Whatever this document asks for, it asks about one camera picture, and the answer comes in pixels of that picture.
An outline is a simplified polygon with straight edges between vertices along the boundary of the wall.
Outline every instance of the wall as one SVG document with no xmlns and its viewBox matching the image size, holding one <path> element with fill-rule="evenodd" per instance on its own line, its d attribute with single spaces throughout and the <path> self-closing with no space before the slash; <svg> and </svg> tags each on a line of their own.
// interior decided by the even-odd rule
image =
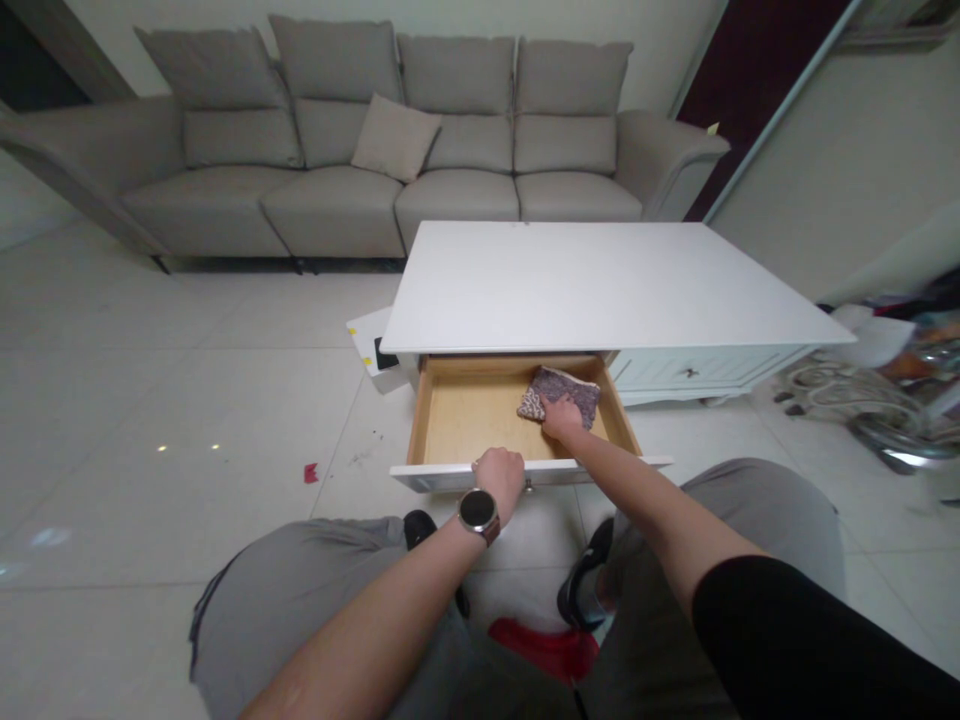
<svg viewBox="0 0 960 720">
<path fill-rule="evenodd" d="M 810 299 L 903 284 L 903 254 L 904 282 L 946 271 L 949 235 L 923 228 L 960 200 L 958 88 L 956 35 L 929 54 L 829 57 L 711 226 Z"/>
<path fill-rule="evenodd" d="M 78 217 L 69 203 L 0 150 L 0 250 Z"/>
<path fill-rule="evenodd" d="M 277 54 L 268 13 L 324 20 L 391 20 L 397 32 L 516 35 L 634 43 L 621 107 L 666 114 L 687 66 L 726 0 L 67 0 L 140 95 L 169 92 L 133 33 L 256 25 Z"/>
</svg>

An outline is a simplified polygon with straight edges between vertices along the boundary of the sofa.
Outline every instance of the sofa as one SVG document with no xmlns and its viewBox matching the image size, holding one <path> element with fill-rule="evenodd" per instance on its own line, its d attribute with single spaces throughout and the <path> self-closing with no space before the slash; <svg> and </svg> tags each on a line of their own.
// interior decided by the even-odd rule
<svg viewBox="0 0 960 720">
<path fill-rule="evenodd" d="M 208 31 L 204 52 L 231 65 L 213 87 L 184 77 L 185 33 L 138 31 L 175 95 L 8 118 L 0 146 L 164 269 L 171 256 L 404 258 L 423 220 L 679 221 L 729 150 L 618 112 L 629 43 L 270 22 L 279 62 L 256 30 Z M 351 165 L 374 93 L 441 118 L 413 182 Z"/>
</svg>

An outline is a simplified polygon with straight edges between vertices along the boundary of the open drawer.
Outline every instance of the open drawer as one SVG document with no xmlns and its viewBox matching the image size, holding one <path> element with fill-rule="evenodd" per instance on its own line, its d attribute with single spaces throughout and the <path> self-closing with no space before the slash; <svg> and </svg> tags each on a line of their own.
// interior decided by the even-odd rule
<svg viewBox="0 0 960 720">
<path fill-rule="evenodd" d="M 429 356 L 423 359 L 407 464 L 390 474 L 416 492 L 474 486 L 471 463 L 489 447 L 523 455 L 532 485 L 592 482 L 570 453 L 517 415 L 523 393 L 541 365 L 600 386 L 592 433 L 640 455 L 640 446 L 603 359 L 596 355 Z M 644 458 L 668 465 L 670 458 Z"/>
</svg>

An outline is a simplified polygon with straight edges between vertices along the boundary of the coffee table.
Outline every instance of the coffee table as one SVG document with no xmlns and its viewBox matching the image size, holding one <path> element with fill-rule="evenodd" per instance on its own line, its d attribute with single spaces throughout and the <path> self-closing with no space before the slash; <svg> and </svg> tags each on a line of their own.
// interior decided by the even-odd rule
<svg viewBox="0 0 960 720">
<path fill-rule="evenodd" d="M 543 364 L 598 382 L 594 432 L 639 455 L 624 404 L 740 395 L 854 340 L 700 223 L 426 221 L 381 341 L 419 388 L 407 465 L 391 474 L 458 490 L 479 452 L 505 445 L 533 484 L 589 482 L 515 414 Z"/>
</svg>

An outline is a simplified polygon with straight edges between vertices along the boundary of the floor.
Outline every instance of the floor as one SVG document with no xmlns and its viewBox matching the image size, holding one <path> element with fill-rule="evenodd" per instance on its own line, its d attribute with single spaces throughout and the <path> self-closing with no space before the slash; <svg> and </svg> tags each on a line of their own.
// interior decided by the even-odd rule
<svg viewBox="0 0 960 720">
<path fill-rule="evenodd" d="M 0 255 L 0 716 L 202 718 L 191 608 L 245 544 L 309 517 L 449 516 L 388 476 L 413 393 L 379 395 L 344 328 L 398 282 L 166 277 L 86 222 Z M 960 511 L 770 393 L 630 419 L 676 482 L 737 456 L 810 478 L 840 512 L 851 604 L 960 675 Z M 559 629 L 556 588 L 611 512 L 592 486 L 524 498 L 468 581 L 475 620 Z"/>
</svg>

